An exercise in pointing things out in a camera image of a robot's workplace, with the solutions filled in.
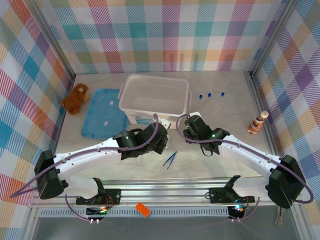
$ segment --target purple cable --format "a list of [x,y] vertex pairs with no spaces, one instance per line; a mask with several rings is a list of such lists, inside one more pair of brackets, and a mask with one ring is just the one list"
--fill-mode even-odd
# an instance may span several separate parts
[[314,200],[314,194],[312,193],[310,187],[307,185],[307,183],[305,181],[303,181],[301,179],[301,177],[299,177],[295,172],[293,172],[291,169],[287,168],[286,166],[282,165],[281,163],[278,163],[272,159],[269,159],[267,156],[265,156],[264,154],[260,153],[260,152],[257,152],[247,146],[244,146],[244,145],[241,145],[239,144],[238,142],[234,142],[234,141],[229,141],[229,140],[223,140],[223,139],[210,139],[210,140],[193,140],[193,139],[189,139],[187,137],[184,136],[184,134],[179,130],[179,122],[181,120],[181,118],[183,117],[190,117],[189,114],[183,114],[181,115],[176,123],[175,123],[175,128],[176,128],[176,131],[178,132],[178,134],[184,138],[185,140],[187,140],[188,142],[191,142],[191,143],[195,143],[195,144],[205,144],[205,143],[213,143],[213,142],[221,142],[221,143],[226,143],[226,144],[232,144],[234,146],[237,146],[237,147],[240,147],[242,149],[245,149],[247,150],[248,152],[252,153],[252,154],[255,154],[267,161],[270,161],[271,163],[279,166],[280,168],[286,170],[287,172],[289,172],[292,176],[294,176],[305,188],[306,190],[308,191],[308,193],[310,194],[310,199],[308,201],[302,201],[302,200],[296,200],[295,202],[297,203],[300,203],[300,204],[310,204],[313,202]]
[[91,221],[90,221],[89,219],[86,219],[86,218],[84,218],[83,216],[80,216],[78,213],[76,213],[75,210],[73,210],[73,208],[70,206],[70,204],[69,204],[69,202],[68,202],[67,194],[64,195],[64,199],[65,199],[66,205],[68,206],[68,208],[71,210],[71,212],[72,212],[73,214],[75,214],[75,215],[76,215],[78,218],[80,218],[81,220],[84,220],[84,221],[86,221],[86,222],[91,223]]
[[[159,128],[159,118],[157,114],[153,114],[153,117],[156,120],[155,123],[155,128],[154,131],[151,135],[151,137],[144,142],[143,144],[139,145],[139,146],[135,146],[135,147],[116,147],[116,146],[104,146],[101,147],[100,150],[119,150],[119,151],[134,151],[134,150],[138,150],[138,149],[142,149],[143,147],[145,147],[146,145],[148,145],[156,136],[157,132],[158,132],[158,128]],[[92,149],[88,149],[88,150],[84,150],[84,151],[79,151],[77,153],[74,153],[72,155],[69,155],[67,157],[67,160],[70,160],[71,158],[74,158],[76,156],[82,155],[82,154],[86,154],[86,153],[91,153],[91,152],[97,152],[98,149],[96,148],[92,148]],[[26,189],[30,184],[32,184],[35,180],[37,180],[38,178],[40,178],[43,174],[45,174],[46,172],[48,172],[50,169],[58,166],[59,164],[63,163],[64,159],[52,164],[51,166],[47,167],[46,169],[42,170],[41,172],[39,172],[34,178],[32,178],[30,181],[28,181],[23,187],[21,187],[18,191],[16,191],[15,193],[13,193],[10,198],[15,198],[19,195],[28,193],[30,191],[35,190],[36,188],[33,188],[32,190],[28,190],[28,191],[23,191],[24,189]]]

